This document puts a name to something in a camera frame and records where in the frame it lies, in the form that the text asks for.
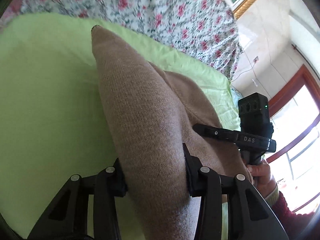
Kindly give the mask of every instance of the green sleeve cuff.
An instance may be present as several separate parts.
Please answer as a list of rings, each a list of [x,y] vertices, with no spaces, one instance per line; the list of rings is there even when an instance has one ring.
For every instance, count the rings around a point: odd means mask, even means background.
[[[279,198],[278,184],[276,188],[264,199],[270,207],[272,207]]]

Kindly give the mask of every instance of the black camera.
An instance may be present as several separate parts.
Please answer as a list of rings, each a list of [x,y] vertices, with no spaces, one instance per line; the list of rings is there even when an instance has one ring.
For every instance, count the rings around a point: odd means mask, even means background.
[[[239,147],[247,164],[258,165],[266,152],[276,151],[272,140],[273,125],[270,123],[268,99],[254,93],[238,101],[241,132],[195,124],[193,130],[203,137],[228,141]]]

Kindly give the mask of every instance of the silver screw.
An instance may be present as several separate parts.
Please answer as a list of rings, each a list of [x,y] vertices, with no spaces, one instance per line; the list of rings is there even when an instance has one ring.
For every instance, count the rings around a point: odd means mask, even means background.
[[[70,178],[72,181],[77,181],[78,179],[80,179],[80,176],[78,174],[74,174],[71,176]]]
[[[206,166],[202,166],[202,167],[200,168],[200,170],[201,170],[203,173],[208,173],[208,172],[210,171],[210,169],[209,169],[208,167],[206,167]]]
[[[236,178],[237,179],[239,179],[239,180],[245,180],[245,176],[243,175],[243,174],[238,174],[237,176],[236,176]]]
[[[114,167],[112,167],[112,166],[106,168],[106,172],[107,172],[107,173],[113,173],[115,170],[116,170],[116,169],[115,169]]]

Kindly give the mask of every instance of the green bed sheet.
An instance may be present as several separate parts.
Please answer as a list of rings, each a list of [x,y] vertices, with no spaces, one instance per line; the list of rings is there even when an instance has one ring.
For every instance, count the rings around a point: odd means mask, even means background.
[[[239,129],[229,81],[200,61],[102,20],[17,17],[0,34],[0,212],[23,238],[72,174],[96,174],[116,158],[91,52],[94,25],[115,32],[160,68],[193,79],[223,127]],[[144,239],[129,198],[116,205],[123,239]],[[92,212],[88,216],[92,221]]]

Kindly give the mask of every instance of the brown garment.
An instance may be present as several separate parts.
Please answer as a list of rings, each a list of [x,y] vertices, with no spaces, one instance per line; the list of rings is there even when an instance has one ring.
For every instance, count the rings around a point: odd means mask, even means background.
[[[146,239],[193,239],[200,198],[188,194],[182,143],[219,174],[252,179],[237,147],[193,131],[195,123],[221,124],[189,78],[162,71],[100,26],[92,29],[92,52],[104,113]]]

